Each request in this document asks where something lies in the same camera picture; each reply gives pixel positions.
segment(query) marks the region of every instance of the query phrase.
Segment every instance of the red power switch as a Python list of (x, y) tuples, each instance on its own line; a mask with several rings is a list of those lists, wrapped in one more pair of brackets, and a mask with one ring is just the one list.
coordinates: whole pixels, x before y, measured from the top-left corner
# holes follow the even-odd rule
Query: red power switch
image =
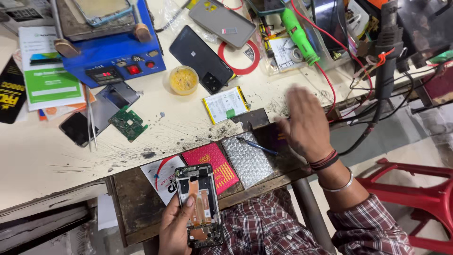
[(141, 73), (140, 71), (140, 68), (135, 65), (135, 64), (132, 64), (132, 65), (128, 65), (126, 66), (127, 70), (129, 71), (130, 74), (139, 74)]

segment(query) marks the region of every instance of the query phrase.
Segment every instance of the man's left hand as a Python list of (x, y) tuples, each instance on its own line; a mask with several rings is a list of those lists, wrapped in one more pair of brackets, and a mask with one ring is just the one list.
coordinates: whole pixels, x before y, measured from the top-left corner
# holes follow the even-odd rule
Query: man's left hand
[(190, 255), (187, 246), (187, 221), (193, 214), (195, 198), (190, 196), (186, 204), (179, 207), (178, 193), (170, 200), (162, 215), (159, 231), (159, 255)]

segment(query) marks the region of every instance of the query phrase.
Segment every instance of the tape roll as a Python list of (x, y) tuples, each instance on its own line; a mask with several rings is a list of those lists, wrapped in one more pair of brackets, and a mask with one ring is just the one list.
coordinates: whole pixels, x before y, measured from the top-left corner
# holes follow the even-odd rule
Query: tape roll
[(291, 50), (291, 54), (289, 54), (289, 58), (294, 62), (294, 63), (301, 63), (304, 60), (304, 57), (302, 56), (302, 52), (298, 48), (294, 48)]
[(253, 60), (252, 65), (250, 65), (246, 69), (236, 69), (236, 68), (232, 67), (230, 64), (227, 63), (227, 61), (225, 60), (225, 55), (224, 55), (224, 51), (225, 51), (225, 46), (226, 45), (227, 45), (226, 42), (222, 42), (222, 44), (219, 47), (219, 51), (217, 52), (217, 54), (231, 68), (231, 70), (233, 70), (233, 72), (236, 75), (249, 74), (249, 73), (253, 72), (253, 70), (256, 69), (256, 67), (258, 66), (258, 63), (260, 62), (260, 51), (258, 50), (258, 47), (256, 46), (256, 44), (254, 44), (250, 40), (247, 41), (247, 45), (249, 45), (250, 48), (252, 48), (253, 53), (255, 54), (255, 59)]

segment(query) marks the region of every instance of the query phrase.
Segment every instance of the green circuit board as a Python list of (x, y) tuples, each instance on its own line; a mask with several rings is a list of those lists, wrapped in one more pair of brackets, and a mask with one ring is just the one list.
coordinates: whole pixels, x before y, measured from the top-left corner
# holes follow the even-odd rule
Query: green circuit board
[(143, 131), (148, 128), (148, 125), (142, 126), (143, 120), (130, 110), (126, 112), (129, 106), (124, 106), (113, 117), (109, 119), (109, 123), (115, 126), (129, 142), (133, 142)]

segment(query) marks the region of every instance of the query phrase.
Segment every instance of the bubble wrap envelope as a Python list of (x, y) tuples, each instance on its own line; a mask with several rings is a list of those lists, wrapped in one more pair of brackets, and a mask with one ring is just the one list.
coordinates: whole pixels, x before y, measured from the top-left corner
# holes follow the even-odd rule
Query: bubble wrap envelope
[(222, 141), (223, 148), (228, 154), (242, 185), (245, 189), (248, 189), (268, 177), (274, 170), (272, 170), (262, 150), (240, 142), (236, 137), (242, 137), (254, 143), (257, 143), (257, 141), (252, 132), (239, 134)]

